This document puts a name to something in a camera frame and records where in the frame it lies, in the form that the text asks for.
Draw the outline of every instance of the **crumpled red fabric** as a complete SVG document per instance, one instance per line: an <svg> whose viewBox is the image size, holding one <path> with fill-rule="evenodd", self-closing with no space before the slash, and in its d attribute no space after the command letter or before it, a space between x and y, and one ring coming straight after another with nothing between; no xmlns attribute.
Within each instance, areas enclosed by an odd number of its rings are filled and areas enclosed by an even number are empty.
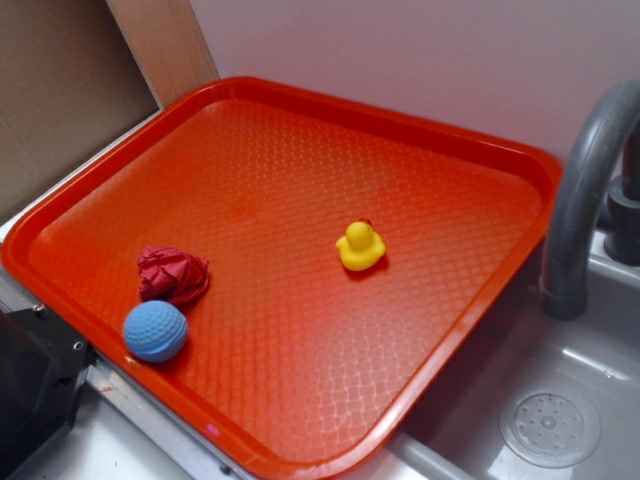
<svg viewBox="0 0 640 480"><path fill-rule="evenodd" d="M138 254L140 300L163 300L181 305L204 292L209 285L209 262L173 247L150 246Z"/></svg>

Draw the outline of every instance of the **blue ball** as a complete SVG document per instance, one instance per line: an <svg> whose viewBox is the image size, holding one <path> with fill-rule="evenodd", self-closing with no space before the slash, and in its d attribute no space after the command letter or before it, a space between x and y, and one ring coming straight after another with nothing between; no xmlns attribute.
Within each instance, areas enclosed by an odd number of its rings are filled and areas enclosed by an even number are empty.
<svg viewBox="0 0 640 480"><path fill-rule="evenodd" d="M187 340L187 319L167 302L152 300L135 307L124 322L124 341L145 362L174 357Z"/></svg>

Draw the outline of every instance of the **sink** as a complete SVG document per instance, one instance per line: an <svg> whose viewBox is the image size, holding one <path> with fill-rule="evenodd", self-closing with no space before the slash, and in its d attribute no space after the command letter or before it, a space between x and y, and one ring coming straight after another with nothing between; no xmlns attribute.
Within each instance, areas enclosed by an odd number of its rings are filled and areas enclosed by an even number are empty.
<svg viewBox="0 0 640 480"><path fill-rule="evenodd" d="M426 477L638 478L640 272L592 254L587 313L563 322L540 311L540 264L538 250L392 440Z"/></svg>

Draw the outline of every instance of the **faucet spout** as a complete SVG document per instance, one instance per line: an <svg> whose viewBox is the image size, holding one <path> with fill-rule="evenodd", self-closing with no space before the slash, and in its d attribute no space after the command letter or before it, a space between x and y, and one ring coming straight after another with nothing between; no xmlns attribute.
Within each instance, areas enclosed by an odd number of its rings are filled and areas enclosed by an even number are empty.
<svg viewBox="0 0 640 480"><path fill-rule="evenodd" d="M540 304L548 316L570 320L587 308L587 265L600 206L617 159L624 154L622 178L612 182L608 203L618 238L607 238L607 252L637 251L640 263L640 81L611 88L587 119L563 174L545 241L540 277ZM612 203L631 211L616 213ZM633 225L634 218L638 223ZM629 233L636 231L636 239Z"/></svg>

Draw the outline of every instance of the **yellow rubber duck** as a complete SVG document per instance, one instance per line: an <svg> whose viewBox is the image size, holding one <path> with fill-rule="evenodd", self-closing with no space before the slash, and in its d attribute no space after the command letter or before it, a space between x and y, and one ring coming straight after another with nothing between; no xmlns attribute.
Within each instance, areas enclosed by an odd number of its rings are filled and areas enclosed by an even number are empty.
<svg viewBox="0 0 640 480"><path fill-rule="evenodd" d="M345 268L359 272L376 264L385 254L387 247L382 238L367 222L353 222L347 232L336 243L340 250L340 260Z"/></svg>

